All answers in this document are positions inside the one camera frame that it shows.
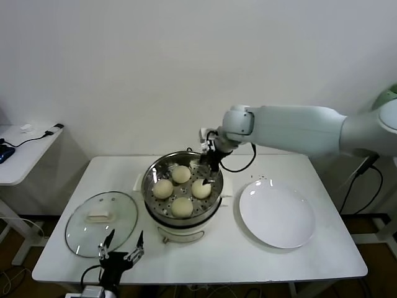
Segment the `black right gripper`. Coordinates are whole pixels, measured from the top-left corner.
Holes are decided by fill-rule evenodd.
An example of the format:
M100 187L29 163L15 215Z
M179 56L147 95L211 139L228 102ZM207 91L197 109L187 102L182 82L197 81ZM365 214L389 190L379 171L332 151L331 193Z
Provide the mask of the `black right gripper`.
M226 157L226 153L218 149L206 151L200 155L199 163L202 165L207 165L211 172L217 173L220 169L220 163L223 158ZM202 185L213 184L216 180L214 178L204 178Z

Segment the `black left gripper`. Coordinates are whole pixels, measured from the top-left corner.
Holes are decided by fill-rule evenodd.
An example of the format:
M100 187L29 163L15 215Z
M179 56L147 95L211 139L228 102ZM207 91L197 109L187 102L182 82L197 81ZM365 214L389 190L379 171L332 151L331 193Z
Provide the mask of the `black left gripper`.
M144 238L141 231L135 249L128 252L111 251L109 247L115 234L113 229L105 238L103 244L98 246L99 263L103 269L99 279L100 283L119 283L125 271L132 269L137 261L144 255Z

